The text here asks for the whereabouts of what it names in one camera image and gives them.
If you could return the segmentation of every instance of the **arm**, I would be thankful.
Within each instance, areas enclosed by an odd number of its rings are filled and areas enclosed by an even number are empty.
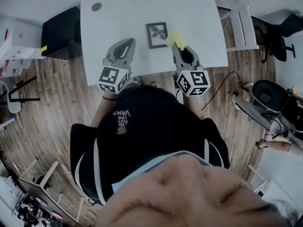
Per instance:
[[[201,120],[205,119],[201,111],[201,106],[198,102],[198,97],[196,96],[187,97],[183,94],[183,102],[184,102],[184,106],[187,107],[190,111],[192,111],[195,115],[197,115],[199,119]]]
[[[291,145],[292,145],[291,143],[284,142],[284,141],[264,141],[261,143],[261,148],[264,148],[267,146],[267,147],[273,148],[275,150],[288,152]]]
[[[42,221],[46,221],[46,218],[45,217],[38,217],[37,218],[37,221],[39,222],[39,223],[42,223]]]
[[[26,203],[21,203],[20,208],[22,208],[22,209],[27,208],[27,204]]]
[[[118,95],[113,93],[104,93],[104,97],[109,99],[117,99]],[[99,108],[96,111],[96,114],[93,118],[93,121],[91,123],[92,127],[97,128],[99,126],[99,123],[101,122],[102,118],[116,105],[116,101],[107,100],[105,98],[102,98],[101,103],[99,105]]]

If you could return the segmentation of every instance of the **sneaker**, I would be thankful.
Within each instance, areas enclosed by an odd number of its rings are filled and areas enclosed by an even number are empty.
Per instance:
[[[256,147],[257,149],[269,150],[269,147],[268,147],[268,146],[261,147],[261,145],[262,145],[263,142],[266,142],[266,140],[260,139],[260,141],[257,141],[257,142],[255,143],[255,147]]]
[[[232,103],[233,103],[235,109],[236,109],[236,110],[240,110],[239,106],[236,105],[236,99],[237,99],[237,95],[235,95],[235,94],[232,95]]]
[[[139,77],[132,77],[131,80],[130,80],[130,83],[135,83],[135,84],[140,85],[141,84],[141,80],[140,80]]]
[[[159,85],[158,85],[158,83],[155,82],[155,81],[152,81],[152,82],[151,82],[151,86],[160,88]]]

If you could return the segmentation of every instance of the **framed photo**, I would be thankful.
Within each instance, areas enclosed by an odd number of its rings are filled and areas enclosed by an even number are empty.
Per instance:
[[[165,44],[168,37],[166,23],[147,24],[146,30],[150,49],[167,47]]]

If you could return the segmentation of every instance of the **yellow object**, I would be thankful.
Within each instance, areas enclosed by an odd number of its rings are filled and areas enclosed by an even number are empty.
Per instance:
[[[41,52],[46,51],[47,45],[41,48]]]
[[[299,96],[299,90],[296,87],[293,87],[292,90],[294,96]]]
[[[177,47],[180,48],[181,51],[187,46],[185,40],[178,31],[173,31],[166,39],[166,45],[169,48],[172,48],[174,43],[176,43]]]

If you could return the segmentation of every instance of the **white table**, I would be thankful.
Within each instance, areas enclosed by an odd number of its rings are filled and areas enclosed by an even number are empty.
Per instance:
[[[100,2],[102,8],[92,11]],[[82,0],[81,38],[89,86],[97,84],[102,59],[111,45],[133,37],[133,76],[176,70],[170,48],[149,49],[146,24],[166,22],[177,30],[207,67],[227,67],[223,29],[214,0]]]

